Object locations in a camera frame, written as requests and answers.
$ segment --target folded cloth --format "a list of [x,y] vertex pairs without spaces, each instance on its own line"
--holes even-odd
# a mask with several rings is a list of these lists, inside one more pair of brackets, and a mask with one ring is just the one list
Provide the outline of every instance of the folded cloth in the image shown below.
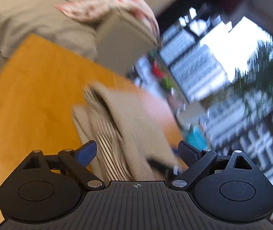
[[177,165],[159,128],[133,94],[107,89],[100,83],[84,86],[88,106],[73,107],[73,122],[82,144],[97,142],[97,156],[90,166],[105,183],[110,180],[161,180],[147,159]]
[[123,9],[143,22],[158,39],[159,26],[153,11],[144,0],[82,0],[56,5],[66,16],[79,22],[97,22],[114,9]]

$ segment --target window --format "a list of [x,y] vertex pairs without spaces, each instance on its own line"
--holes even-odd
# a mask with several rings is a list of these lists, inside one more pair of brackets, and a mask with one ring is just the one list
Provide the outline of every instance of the window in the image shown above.
[[252,144],[251,141],[250,141],[249,138],[248,138],[248,135],[242,136],[242,137],[241,137],[241,140],[242,140],[242,141],[241,141],[242,145],[249,146],[249,145]]
[[209,118],[210,119],[216,118],[216,116],[217,116],[217,114],[214,110],[209,111]]
[[180,24],[174,24],[171,26],[168,30],[166,30],[163,34],[163,42],[167,42],[170,40],[176,33],[181,30],[181,25]]
[[193,20],[197,16],[196,9],[192,7],[190,8],[189,12],[191,15],[191,19]]
[[244,149],[243,149],[243,147],[242,147],[242,145],[241,145],[241,143],[240,143],[239,140],[238,140],[238,141],[235,141],[235,142],[232,144],[231,149],[232,149],[232,150],[242,150],[242,151],[244,151]]
[[253,126],[253,123],[249,121],[249,122],[247,123],[245,129],[249,129],[251,126]]
[[180,22],[181,26],[183,26],[183,27],[186,26],[186,20],[185,20],[185,18],[180,17],[180,18],[179,18],[179,22]]
[[225,156],[229,155],[229,150],[230,150],[230,147],[225,147],[223,149],[223,155],[225,155]]
[[238,136],[243,135],[243,133],[244,133],[244,128],[240,128],[240,129],[237,131],[237,135],[238,135]]
[[194,32],[197,36],[201,36],[209,27],[210,24],[208,24],[204,20],[199,21],[192,21],[189,24],[189,28],[192,32]]
[[223,110],[221,109],[220,106],[216,109],[216,111],[217,111],[218,114],[222,114],[223,113]]
[[258,116],[255,116],[253,119],[252,119],[252,122],[253,123],[258,123],[260,121],[260,118]]
[[266,170],[267,168],[269,168],[271,166],[271,160],[270,160],[269,155],[267,154],[266,150],[262,151],[259,154],[259,159],[261,160],[260,162],[261,162],[261,167],[263,168],[263,170]]
[[195,43],[195,39],[187,31],[182,30],[165,47],[160,50],[160,56],[168,66],[174,59]]
[[259,138],[259,134],[258,134],[258,132],[256,131],[256,129],[252,129],[249,133],[253,136],[253,138],[254,138],[255,140],[257,140],[257,139]]
[[266,123],[262,123],[259,128],[260,128],[260,131],[262,132],[262,134],[265,134],[266,132],[269,131],[269,128]]

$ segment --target window pane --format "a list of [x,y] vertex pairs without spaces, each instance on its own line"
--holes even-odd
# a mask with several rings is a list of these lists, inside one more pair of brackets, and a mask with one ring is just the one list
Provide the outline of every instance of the window pane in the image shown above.
[[187,31],[182,30],[174,39],[160,50],[160,56],[168,66],[175,58],[195,43],[195,39]]
[[244,135],[244,136],[241,137],[241,144],[245,145],[245,146],[249,146],[249,145],[252,144],[251,141],[248,138],[248,135]]
[[266,123],[262,123],[260,128],[261,128],[262,134],[265,134],[266,132],[269,131],[269,128],[267,127]]
[[217,114],[216,114],[215,111],[210,111],[210,112],[209,112],[209,118],[210,118],[210,119],[216,118],[216,116],[217,116]]
[[183,17],[179,18],[179,22],[180,22],[181,26],[183,26],[183,27],[186,26],[186,20]]
[[174,24],[172,25],[168,30],[164,32],[163,36],[163,42],[167,42],[169,39],[171,39],[179,30],[181,30],[180,24]]
[[191,19],[193,20],[196,16],[197,16],[197,13],[196,13],[196,9],[195,8],[190,8],[190,15],[191,15]]
[[260,163],[261,163],[262,170],[265,170],[265,169],[267,169],[268,167],[271,166],[271,161],[270,161],[270,158],[269,158],[266,150],[261,152],[258,155],[258,157],[259,157],[259,160],[260,160]]
[[249,133],[253,136],[253,138],[254,138],[255,140],[257,140],[257,139],[259,138],[259,134],[258,134],[258,132],[256,131],[256,129],[252,129]]
[[206,21],[199,20],[199,21],[192,21],[189,24],[190,30],[194,32],[196,35],[201,36],[203,32],[209,27]]

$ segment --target wooden tabletop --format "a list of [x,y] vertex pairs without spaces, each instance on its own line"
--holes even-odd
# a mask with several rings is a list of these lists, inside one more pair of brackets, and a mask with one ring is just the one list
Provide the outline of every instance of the wooden tabletop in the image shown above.
[[0,185],[34,149],[48,155],[80,146],[71,109],[85,104],[82,86],[91,81],[136,93],[169,143],[177,146],[182,137],[164,100],[90,60],[31,35],[0,73]]

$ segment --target couch armrest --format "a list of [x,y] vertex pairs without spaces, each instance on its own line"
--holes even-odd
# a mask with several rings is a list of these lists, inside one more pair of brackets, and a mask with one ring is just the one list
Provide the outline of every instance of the couch armrest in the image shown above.
[[157,45],[149,29],[129,13],[116,10],[97,28],[97,62],[125,75]]

